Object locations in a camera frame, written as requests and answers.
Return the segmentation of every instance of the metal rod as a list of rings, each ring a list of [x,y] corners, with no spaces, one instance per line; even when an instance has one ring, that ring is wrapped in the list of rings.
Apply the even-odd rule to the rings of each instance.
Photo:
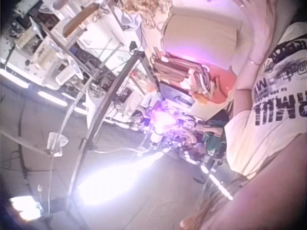
[[[51,157],[51,155],[49,154],[49,152],[47,150],[44,150],[44,149],[40,149],[36,146],[33,146],[29,141],[21,138],[21,137],[17,137],[15,136],[14,134],[12,133],[9,133],[7,131],[4,131],[4,130],[1,130],[1,134],[3,134],[4,136],[6,136],[7,138],[15,141],[16,143],[26,147],[27,149],[30,149],[34,152],[37,152],[37,153],[40,153],[40,154],[43,154],[44,156],[46,157]]]
[[[69,199],[70,199],[71,195],[73,194],[73,192],[74,192],[74,190],[77,186],[78,177],[79,177],[82,165],[84,163],[86,153],[91,148],[91,146],[93,145],[93,138],[94,138],[96,132],[98,131],[99,127],[101,126],[101,124],[102,124],[102,122],[103,122],[103,120],[106,116],[106,113],[107,113],[107,110],[108,110],[108,108],[111,104],[111,101],[114,99],[118,89],[122,85],[126,76],[132,70],[135,63],[141,57],[143,57],[143,55],[144,55],[144,53],[135,53],[135,54],[132,55],[130,60],[127,62],[127,64],[122,69],[122,71],[116,77],[115,81],[112,83],[110,89],[108,90],[105,97],[103,98],[103,101],[101,102],[100,106],[98,107],[98,110],[94,115],[93,121],[91,122],[91,126],[86,133],[85,141],[81,145],[81,148],[80,148],[80,153],[79,153],[79,156],[78,156],[78,159],[77,159],[77,162],[76,162],[76,166],[75,166],[75,169],[74,169],[72,177],[71,177],[70,187],[69,187],[69,190],[68,190],[68,198]]]

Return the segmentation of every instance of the fabric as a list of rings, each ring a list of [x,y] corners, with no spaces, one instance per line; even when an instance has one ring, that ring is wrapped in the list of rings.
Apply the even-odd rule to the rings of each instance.
[[[215,152],[222,146],[222,138],[210,132],[203,135],[202,141],[206,144],[208,152]]]
[[[263,163],[307,128],[307,23],[295,23],[265,61],[253,89],[252,111],[226,126],[227,160],[251,179]]]

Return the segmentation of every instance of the bright light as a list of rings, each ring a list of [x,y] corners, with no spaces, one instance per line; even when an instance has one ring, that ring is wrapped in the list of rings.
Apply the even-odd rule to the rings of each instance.
[[[54,96],[52,96],[52,95],[50,95],[50,94],[48,94],[44,91],[40,91],[37,94],[40,95],[41,97],[49,100],[49,101],[56,103],[56,104],[59,104],[59,105],[62,105],[62,106],[67,106],[67,102],[65,102],[65,101],[63,101],[59,98],[56,98],[56,97],[54,97]]]
[[[161,61],[166,62],[166,63],[169,62],[169,60],[166,57],[164,57],[164,56],[161,57]]]
[[[17,211],[25,211],[27,209],[36,208],[37,202],[32,196],[18,196],[10,199],[12,206]]]
[[[138,129],[137,127],[131,127],[131,129],[132,129],[133,131],[139,131],[139,129]]]
[[[114,123],[115,123],[114,121],[111,121],[111,120],[109,120],[109,119],[105,119],[104,122],[107,122],[107,123],[109,123],[109,124],[114,124]]]
[[[20,217],[26,221],[38,219],[41,217],[40,210],[38,208],[27,209],[19,213]]]
[[[204,165],[201,166],[201,170],[202,170],[205,174],[208,174],[208,173],[209,173],[209,170],[208,170]]]
[[[45,85],[47,88],[49,88],[49,89],[51,89],[51,90],[57,90],[55,87],[53,87],[52,85],[49,85],[49,84],[47,84],[47,85]]]
[[[115,122],[115,124],[117,124],[119,127],[122,127],[122,128],[129,128],[130,127],[129,125],[121,123],[121,122]]]
[[[189,163],[191,163],[191,164],[197,164],[197,162],[196,162],[196,161],[193,161],[190,157],[187,157],[187,158],[186,158],[186,161],[189,162]]]
[[[0,69],[0,74],[4,77],[6,77],[7,79],[9,79],[10,81],[14,82],[16,85],[19,85],[20,87],[23,87],[25,89],[27,89],[29,87],[29,84],[21,79],[19,79],[18,77],[12,75],[11,73],[5,71],[4,69]]]
[[[79,194],[86,204],[100,204],[112,200],[131,189],[141,170],[149,168],[163,156],[158,152],[128,165],[106,168],[88,177],[80,186]]]
[[[148,169],[156,160],[163,157],[163,155],[164,155],[164,153],[162,153],[162,152],[155,153],[154,155],[151,155],[149,157],[145,157],[145,158],[137,161],[134,164],[134,166],[138,170]]]
[[[162,150],[163,153],[168,153],[170,151],[170,148],[165,148]]]
[[[81,109],[79,107],[75,107],[74,111],[77,112],[77,113],[83,114],[83,115],[87,115],[87,111],[84,110],[84,109]]]
[[[213,176],[212,174],[209,175],[209,178],[215,183],[215,185],[220,189],[220,191],[229,199],[233,200],[234,198],[230,195],[230,193],[221,185],[221,183]]]
[[[68,95],[68,94],[67,94],[67,93],[65,93],[65,92],[63,92],[63,93],[62,93],[62,95],[63,95],[63,96],[65,96],[65,97],[67,97],[67,98],[69,98],[69,99],[75,100],[75,98],[74,98],[74,97],[72,97],[72,96]]]

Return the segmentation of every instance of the pole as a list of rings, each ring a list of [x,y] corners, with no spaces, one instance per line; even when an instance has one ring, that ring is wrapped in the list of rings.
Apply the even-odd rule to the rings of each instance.
[[[129,74],[135,63],[140,59],[144,57],[144,53],[135,53],[132,55],[130,60],[127,62],[127,64],[124,66],[122,71],[119,73],[119,75],[116,77],[115,81],[112,83],[110,89],[106,93],[105,97],[103,98],[103,101],[101,102],[93,121],[91,122],[91,126],[88,129],[84,142],[81,144],[80,147],[80,153],[76,162],[75,169],[73,171],[71,182],[68,190],[68,202],[67,207],[69,209],[69,199],[74,193],[74,190],[77,186],[78,177],[80,174],[80,170],[83,166],[86,153],[88,150],[90,150],[93,146],[93,138],[98,131],[100,125],[102,124],[102,121],[104,120],[106,116],[106,112],[111,104],[111,101],[115,98],[116,93],[118,89],[120,88],[121,84],[123,83],[126,76]]]

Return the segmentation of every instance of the wire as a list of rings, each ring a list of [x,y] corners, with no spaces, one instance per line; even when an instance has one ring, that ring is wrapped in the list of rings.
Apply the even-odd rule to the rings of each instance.
[[[48,186],[48,215],[50,216],[50,200],[51,200],[51,187],[52,187],[52,173],[53,173],[54,156],[51,158],[49,169],[49,186]]]

